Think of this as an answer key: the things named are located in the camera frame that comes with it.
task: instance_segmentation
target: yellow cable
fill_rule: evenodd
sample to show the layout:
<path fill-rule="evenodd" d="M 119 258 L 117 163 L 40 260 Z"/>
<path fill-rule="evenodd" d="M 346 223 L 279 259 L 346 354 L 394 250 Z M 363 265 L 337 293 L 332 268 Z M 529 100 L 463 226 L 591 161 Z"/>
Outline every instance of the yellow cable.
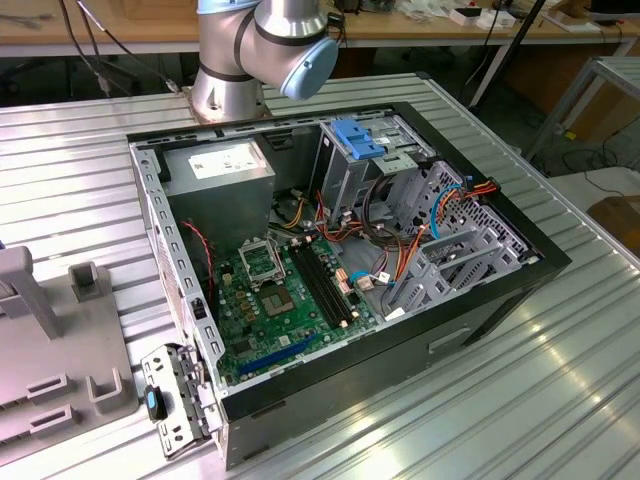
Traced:
<path fill-rule="evenodd" d="M 298 224 L 298 222 L 302 218 L 302 205 L 303 205 L 303 200 L 300 199 L 300 203 L 298 204 L 298 211 L 296 212 L 295 218 L 291 220 L 291 222 L 287 223 L 286 225 L 283 225 L 284 228 L 293 228 Z"/>

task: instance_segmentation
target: ram slot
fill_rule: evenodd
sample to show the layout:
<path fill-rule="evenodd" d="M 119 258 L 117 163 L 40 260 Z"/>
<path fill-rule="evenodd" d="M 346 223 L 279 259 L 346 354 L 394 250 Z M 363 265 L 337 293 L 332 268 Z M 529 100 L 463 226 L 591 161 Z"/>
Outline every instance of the ram slot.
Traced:
<path fill-rule="evenodd" d="M 335 329 L 343 321 L 351 321 L 349 309 L 311 249 L 302 247 L 290 250 L 289 253 L 329 326 Z"/>

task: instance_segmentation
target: robotic arm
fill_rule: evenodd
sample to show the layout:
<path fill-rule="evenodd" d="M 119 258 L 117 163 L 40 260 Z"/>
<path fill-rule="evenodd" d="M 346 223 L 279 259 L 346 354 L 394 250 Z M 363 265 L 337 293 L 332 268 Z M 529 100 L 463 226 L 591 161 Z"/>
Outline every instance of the robotic arm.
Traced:
<path fill-rule="evenodd" d="M 338 57 L 319 0 L 199 0 L 198 17 L 200 70 L 191 102 L 205 122 L 259 116 L 260 82 L 306 100 Z"/>

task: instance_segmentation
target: green circuit board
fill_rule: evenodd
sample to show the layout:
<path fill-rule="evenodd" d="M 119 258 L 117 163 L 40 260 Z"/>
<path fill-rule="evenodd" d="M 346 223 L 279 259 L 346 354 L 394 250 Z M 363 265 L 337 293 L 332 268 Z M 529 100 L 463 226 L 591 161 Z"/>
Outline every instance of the green circuit board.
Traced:
<path fill-rule="evenodd" d="M 288 246 L 279 246 L 277 249 L 286 273 L 279 285 L 267 282 L 259 289 L 252 289 L 239 254 L 216 264 L 220 294 L 218 330 L 226 347 L 224 356 L 218 362 L 218 369 L 228 385 L 236 385 L 289 363 L 296 355 L 309 354 L 331 343 L 360 334 L 376 323 L 359 293 L 356 293 L 359 303 L 353 305 L 338 290 L 334 272 L 339 265 L 328 243 L 324 239 L 318 239 L 310 248 L 322 260 L 324 273 L 331 278 L 337 294 L 351 312 L 356 312 L 355 318 L 352 317 L 353 321 L 345 328 L 332 328 L 325 321 L 321 309 L 292 260 L 292 252 Z M 253 272 L 262 270 L 264 269 L 260 265 L 252 265 Z M 225 285 L 221 279 L 222 272 L 233 272 L 230 273 L 230 283 L 227 277 Z M 276 352 L 288 352 L 296 346 L 300 351 L 252 372 L 243 373 L 242 368 L 251 362 Z"/>

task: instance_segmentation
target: workbench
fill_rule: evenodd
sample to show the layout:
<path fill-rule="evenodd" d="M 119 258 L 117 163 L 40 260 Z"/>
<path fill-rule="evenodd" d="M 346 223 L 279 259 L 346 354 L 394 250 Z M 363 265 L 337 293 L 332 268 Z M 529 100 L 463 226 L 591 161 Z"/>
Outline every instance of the workbench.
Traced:
<path fill-rule="evenodd" d="M 71 23 L 81 47 L 87 55 L 93 50 L 84 29 L 75 1 L 66 0 Z M 131 20 L 106 0 L 85 2 L 96 17 L 134 53 L 182 53 L 199 50 L 198 22 L 182 20 Z M 57 0 L 4 0 L 0 13 L 13 15 L 36 15 L 54 13 L 56 17 L 42 22 L 42 29 L 28 28 L 0 21 L 0 58 L 2 57 L 46 57 L 75 56 L 59 12 Z M 489 45 L 500 48 L 490 64 L 471 105 L 476 105 L 503 60 L 509 44 L 520 28 L 520 22 L 510 29 L 496 28 Z M 382 47 L 440 47 L 483 45 L 488 31 L 479 27 L 463 27 L 448 18 L 434 18 L 418 23 L 399 12 L 389 14 L 361 12 L 346 15 L 347 42 L 343 48 Z M 94 28 L 102 53 L 122 54 L 108 37 Z M 584 45 L 608 43 L 617 45 L 616 56 L 625 56 L 640 36 L 640 25 L 625 22 L 617 27 L 602 27 L 591 33 L 570 33 L 549 21 L 538 19 L 523 41 L 524 45 Z"/>
<path fill-rule="evenodd" d="M 487 338 L 232 472 L 213 443 L 167 463 L 141 405 L 0 477 L 637 478 L 638 260 L 431 80 L 356 78 L 304 103 L 266 98 L 275 115 L 410 102 L 573 263 Z M 174 95 L 0 110 L 0 239 L 31 249 L 38 279 L 83 260 L 109 269 L 139 394 L 142 356 L 178 336 L 125 135 L 193 124 Z"/>

